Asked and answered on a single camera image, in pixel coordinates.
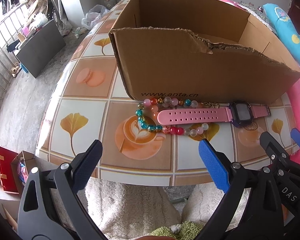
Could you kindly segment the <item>pink smart watch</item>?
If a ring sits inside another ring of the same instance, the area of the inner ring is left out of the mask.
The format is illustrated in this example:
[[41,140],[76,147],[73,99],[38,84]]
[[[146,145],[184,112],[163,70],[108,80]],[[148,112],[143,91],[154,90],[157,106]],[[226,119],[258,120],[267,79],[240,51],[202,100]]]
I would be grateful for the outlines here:
[[244,101],[235,101],[220,108],[185,108],[160,111],[157,121],[162,126],[185,124],[229,122],[235,127],[250,125],[255,119],[271,116],[267,105],[251,105]]

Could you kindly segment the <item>small brown cardboard box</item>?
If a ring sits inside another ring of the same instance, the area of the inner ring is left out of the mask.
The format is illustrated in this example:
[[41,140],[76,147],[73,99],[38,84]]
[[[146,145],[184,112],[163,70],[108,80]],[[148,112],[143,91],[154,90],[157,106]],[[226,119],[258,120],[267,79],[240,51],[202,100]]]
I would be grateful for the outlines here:
[[11,162],[13,178],[19,196],[22,195],[31,169],[34,167],[36,167],[36,156],[26,151],[21,151]]

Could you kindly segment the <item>red gift bag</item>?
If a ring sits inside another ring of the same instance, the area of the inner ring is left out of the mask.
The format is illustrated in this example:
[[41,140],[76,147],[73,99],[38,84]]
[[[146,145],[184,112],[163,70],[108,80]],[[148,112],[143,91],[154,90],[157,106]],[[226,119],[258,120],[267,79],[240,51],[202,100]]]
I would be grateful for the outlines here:
[[17,153],[0,146],[0,181],[3,190],[8,193],[18,194],[18,189],[14,181],[11,163]]

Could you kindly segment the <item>light blue pillow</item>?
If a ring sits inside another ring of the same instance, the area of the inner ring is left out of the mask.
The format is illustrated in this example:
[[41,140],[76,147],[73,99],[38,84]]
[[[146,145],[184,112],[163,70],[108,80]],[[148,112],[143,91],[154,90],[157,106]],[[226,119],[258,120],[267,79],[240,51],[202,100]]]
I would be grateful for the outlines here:
[[276,30],[280,41],[300,66],[300,35],[288,14],[278,5],[267,3],[262,6],[267,18]]

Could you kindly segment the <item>patterned tablecloth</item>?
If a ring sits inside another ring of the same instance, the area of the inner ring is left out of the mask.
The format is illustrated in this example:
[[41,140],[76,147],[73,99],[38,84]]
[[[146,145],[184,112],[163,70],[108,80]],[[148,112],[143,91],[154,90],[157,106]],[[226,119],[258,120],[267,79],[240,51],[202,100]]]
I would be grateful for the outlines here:
[[98,139],[102,158],[93,176],[146,186],[184,186],[211,180],[198,145],[206,139],[230,161],[258,170],[270,164],[259,144],[269,132],[289,154],[299,147],[288,95],[271,106],[271,115],[246,128],[230,123],[185,125],[177,134],[144,129],[127,95],[108,33],[128,0],[121,0],[93,27],[66,65],[51,96],[39,134],[36,155],[53,164],[71,161]]

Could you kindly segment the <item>dark grey cabinet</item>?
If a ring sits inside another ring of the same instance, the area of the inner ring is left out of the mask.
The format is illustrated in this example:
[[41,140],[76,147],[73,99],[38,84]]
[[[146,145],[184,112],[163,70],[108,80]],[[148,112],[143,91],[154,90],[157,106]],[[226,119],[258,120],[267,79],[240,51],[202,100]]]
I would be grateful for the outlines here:
[[47,22],[30,39],[25,41],[14,54],[27,71],[37,78],[50,60],[66,43],[54,20]]

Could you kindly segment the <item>white plastic bag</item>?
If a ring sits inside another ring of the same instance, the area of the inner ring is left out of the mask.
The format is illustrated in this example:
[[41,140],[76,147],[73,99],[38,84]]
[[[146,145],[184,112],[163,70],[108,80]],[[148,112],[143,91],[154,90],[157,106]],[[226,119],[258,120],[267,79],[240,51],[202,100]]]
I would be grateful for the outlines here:
[[91,8],[81,20],[83,28],[91,30],[97,22],[106,14],[110,12],[105,6],[97,4]]

